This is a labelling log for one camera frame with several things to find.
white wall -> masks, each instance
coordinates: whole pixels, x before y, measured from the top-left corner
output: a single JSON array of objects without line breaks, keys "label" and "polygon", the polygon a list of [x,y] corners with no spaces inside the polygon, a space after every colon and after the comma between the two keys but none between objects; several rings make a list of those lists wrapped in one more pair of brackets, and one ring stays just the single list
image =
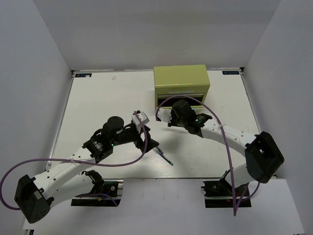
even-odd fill
[{"label": "white wall", "polygon": [[313,2],[282,0],[253,52],[245,85],[262,130],[285,156],[286,178],[306,234],[313,234]]},{"label": "white wall", "polygon": [[34,0],[72,70],[243,67],[280,0]]},{"label": "white wall", "polygon": [[[70,70],[32,0],[0,1],[0,177],[13,165],[47,157]],[[11,204],[18,179],[43,170],[28,164],[12,172],[3,194]],[[19,234],[23,215],[0,204],[0,233]]]}]

white table surface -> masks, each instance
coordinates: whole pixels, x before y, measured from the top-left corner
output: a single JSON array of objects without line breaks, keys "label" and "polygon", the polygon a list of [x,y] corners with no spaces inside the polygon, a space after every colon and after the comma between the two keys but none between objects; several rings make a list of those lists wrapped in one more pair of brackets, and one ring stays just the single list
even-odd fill
[{"label": "white table surface", "polygon": [[[200,179],[127,179],[117,208],[71,207],[67,200],[35,224],[34,235],[292,235],[303,228],[288,185],[261,185],[251,208],[205,208]],[[253,191],[256,182],[249,190]]]},{"label": "white table surface", "polygon": [[[208,71],[211,87],[205,100],[227,125],[258,133],[257,125],[240,75]],[[210,178],[229,169],[225,146],[188,134],[184,129],[167,127],[154,118],[153,71],[97,72],[88,78],[75,78],[54,158],[68,158],[89,140],[111,116],[130,123],[134,110],[144,111],[150,119],[152,139],[174,166],[153,151],[136,164],[124,167],[94,167],[104,178]],[[139,157],[133,143],[114,147],[102,163],[119,164]],[[231,151],[234,167],[245,163],[242,155]]]}]

small tool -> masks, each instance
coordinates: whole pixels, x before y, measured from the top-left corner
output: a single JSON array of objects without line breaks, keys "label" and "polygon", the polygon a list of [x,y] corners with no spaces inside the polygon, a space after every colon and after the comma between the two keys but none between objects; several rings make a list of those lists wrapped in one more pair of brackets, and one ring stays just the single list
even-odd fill
[{"label": "small tool", "polygon": [[155,151],[158,155],[160,155],[165,161],[168,162],[168,164],[170,164],[171,166],[173,166],[174,164],[168,160],[164,155],[163,155],[163,151],[159,148],[159,147],[155,147],[153,148],[153,151]]}]

cable tie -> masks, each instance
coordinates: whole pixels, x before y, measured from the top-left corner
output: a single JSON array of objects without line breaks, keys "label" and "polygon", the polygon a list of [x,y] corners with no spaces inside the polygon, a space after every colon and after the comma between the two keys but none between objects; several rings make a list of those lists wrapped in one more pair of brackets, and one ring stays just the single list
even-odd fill
[{"label": "cable tie", "polygon": [[222,127],[222,126],[226,126],[226,124],[219,124],[219,129]]},{"label": "cable tie", "polygon": [[70,163],[73,163],[74,165],[77,165],[77,163],[74,161],[74,158],[70,158]]}]

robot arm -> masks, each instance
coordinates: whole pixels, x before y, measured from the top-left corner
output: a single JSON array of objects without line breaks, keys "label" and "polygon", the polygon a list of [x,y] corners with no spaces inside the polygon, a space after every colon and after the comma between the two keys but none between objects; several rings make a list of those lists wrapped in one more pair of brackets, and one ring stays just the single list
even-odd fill
[{"label": "robot arm", "polygon": [[[188,102],[183,99],[174,103],[172,110],[160,109],[157,120],[168,123],[168,126],[183,127],[190,134],[224,144],[218,122],[207,114],[197,115]],[[266,132],[253,135],[229,126],[223,126],[223,128],[229,147],[246,158],[246,164],[234,169],[235,187],[254,180],[267,183],[284,162],[272,136]],[[231,186],[228,172],[222,177],[222,180]]]},{"label": "robot arm", "polygon": [[[147,116],[140,111],[137,115],[143,125],[149,122]],[[151,139],[150,129],[147,133],[146,152],[157,147],[158,142]],[[71,162],[61,162],[54,168],[30,178],[25,175],[20,178],[15,194],[15,201],[29,223],[42,219],[50,209],[57,204],[83,193],[94,193],[103,185],[102,177],[95,171],[85,172],[89,164],[75,163],[74,160],[97,164],[113,153],[113,147],[133,142],[136,148],[144,151],[144,141],[140,137],[142,127],[135,114],[132,122],[124,126],[120,117],[111,117],[97,130],[81,148],[72,154]]]}]

